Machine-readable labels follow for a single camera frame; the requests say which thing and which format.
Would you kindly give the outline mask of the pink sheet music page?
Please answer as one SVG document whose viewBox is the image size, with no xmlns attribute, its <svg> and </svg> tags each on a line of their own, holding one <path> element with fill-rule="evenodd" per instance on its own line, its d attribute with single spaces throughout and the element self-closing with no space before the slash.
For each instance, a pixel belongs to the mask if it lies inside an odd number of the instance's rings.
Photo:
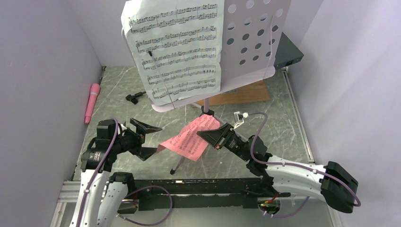
<svg viewBox="0 0 401 227">
<path fill-rule="evenodd" d="M 219 127 L 218 120 L 211 115 L 204 114 L 184 126 L 178 135 L 160 143 L 157 152 L 168 149 L 189 160 L 197 161 L 208 146 L 208 143 L 199 137 L 197 132 L 215 130 Z"/>
</svg>

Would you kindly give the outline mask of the white sheet music page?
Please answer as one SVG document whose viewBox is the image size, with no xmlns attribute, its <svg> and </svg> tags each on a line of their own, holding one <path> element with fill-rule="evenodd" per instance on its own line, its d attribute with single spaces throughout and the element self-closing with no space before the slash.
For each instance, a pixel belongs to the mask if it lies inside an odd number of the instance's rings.
<svg viewBox="0 0 401 227">
<path fill-rule="evenodd" d="M 222 0 L 129 0 L 121 22 L 154 105 L 215 93 L 221 84 Z"/>
</svg>

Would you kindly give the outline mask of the lilac perforated music stand desk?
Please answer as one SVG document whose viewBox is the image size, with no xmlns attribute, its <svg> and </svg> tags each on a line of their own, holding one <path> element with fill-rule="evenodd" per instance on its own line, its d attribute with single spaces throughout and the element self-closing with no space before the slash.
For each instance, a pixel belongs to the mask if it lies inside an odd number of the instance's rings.
<svg viewBox="0 0 401 227">
<path fill-rule="evenodd" d="M 288 0 L 224 0 L 220 91 L 171 104 L 154 105 L 166 112 L 271 77 Z"/>
</svg>

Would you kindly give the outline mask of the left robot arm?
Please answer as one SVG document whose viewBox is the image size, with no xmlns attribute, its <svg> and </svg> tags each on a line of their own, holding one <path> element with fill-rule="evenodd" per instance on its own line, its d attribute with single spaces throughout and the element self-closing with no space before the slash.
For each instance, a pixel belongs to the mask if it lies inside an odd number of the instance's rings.
<svg viewBox="0 0 401 227">
<path fill-rule="evenodd" d="M 111 173 L 117 156 L 130 152 L 145 161 L 157 148 L 144 147 L 147 134 L 162 128 L 130 119 L 134 130 L 118 123 L 115 118 L 100 121 L 96 136 L 81 155 L 80 189 L 71 227 L 109 227 L 124 199 L 136 192 L 132 173 Z"/>
</svg>

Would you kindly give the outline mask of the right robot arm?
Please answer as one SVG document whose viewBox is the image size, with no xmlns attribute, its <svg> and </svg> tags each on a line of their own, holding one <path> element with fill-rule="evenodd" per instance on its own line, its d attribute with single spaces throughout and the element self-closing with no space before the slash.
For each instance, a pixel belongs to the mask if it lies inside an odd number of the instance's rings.
<svg viewBox="0 0 401 227">
<path fill-rule="evenodd" d="M 243 141 L 228 123 L 218 129 L 199 131 L 197 135 L 213 148 L 226 148 L 247 162 L 249 171 L 262 177 L 261 192 L 266 196 L 276 193 L 309 196 L 342 213 L 352 213 L 361 205 L 356 199 L 358 181 L 337 162 L 311 165 L 285 160 L 268 153 L 256 135 Z"/>
</svg>

